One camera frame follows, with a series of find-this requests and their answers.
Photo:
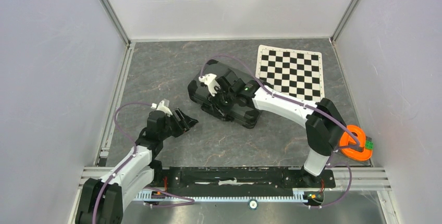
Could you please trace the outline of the black poker case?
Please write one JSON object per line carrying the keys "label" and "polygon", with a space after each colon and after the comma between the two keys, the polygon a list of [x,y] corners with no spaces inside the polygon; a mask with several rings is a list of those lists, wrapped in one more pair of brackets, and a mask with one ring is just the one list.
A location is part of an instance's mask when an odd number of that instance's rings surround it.
{"label": "black poker case", "polygon": [[255,79],[250,74],[215,59],[207,62],[203,73],[215,74],[215,81],[220,88],[212,96],[208,87],[199,81],[198,71],[188,84],[190,99],[201,105],[204,112],[222,121],[233,121],[245,128],[254,128],[262,113],[252,102],[254,93],[260,88]]}

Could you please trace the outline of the green 50 chip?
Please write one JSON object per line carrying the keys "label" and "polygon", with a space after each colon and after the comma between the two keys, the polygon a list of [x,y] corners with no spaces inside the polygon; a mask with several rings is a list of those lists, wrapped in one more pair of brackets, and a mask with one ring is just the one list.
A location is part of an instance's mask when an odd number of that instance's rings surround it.
{"label": "green 50 chip", "polygon": [[255,199],[250,199],[249,201],[248,201],[248,207],[251,209],[251,210],[256,210],[257,208],[258,208],[258,202],[257,202],[257,200],[255,200]]}

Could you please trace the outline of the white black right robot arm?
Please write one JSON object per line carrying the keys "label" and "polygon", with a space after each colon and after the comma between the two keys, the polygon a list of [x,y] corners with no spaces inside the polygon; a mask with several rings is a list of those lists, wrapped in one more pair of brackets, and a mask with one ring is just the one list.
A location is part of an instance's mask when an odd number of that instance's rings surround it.
{"label": "white black right robot arm", "polygon": [[225,77],[208,73],[200,75],[198,80],[207,87],[207,99],[214,111],[222,117],[231,116],[237,104],[274,113],[304,127],[310,150],[303,165],[301,180],[307,186],[315,186],[322,180],[322,171],[336,146],[333,130],[347,131],[343,121],[332,116],[331,110],[324,111],[317,102],[277,92],[258,78],[249,83],[239,78],[229,82]]}

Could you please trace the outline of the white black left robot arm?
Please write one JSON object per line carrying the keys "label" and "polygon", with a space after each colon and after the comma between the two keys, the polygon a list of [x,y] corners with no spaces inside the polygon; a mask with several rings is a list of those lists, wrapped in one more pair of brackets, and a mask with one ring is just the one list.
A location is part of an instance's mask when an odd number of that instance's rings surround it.
{"label": "white black left robot arm", "polygon": [[181,136],[197,123],[179,108],[150,112],[125,158],[107,174],[84,183],[75,223],[121,223],[124,211],[145,186],[163,182],[162,164],[155,160],[163,142]]}

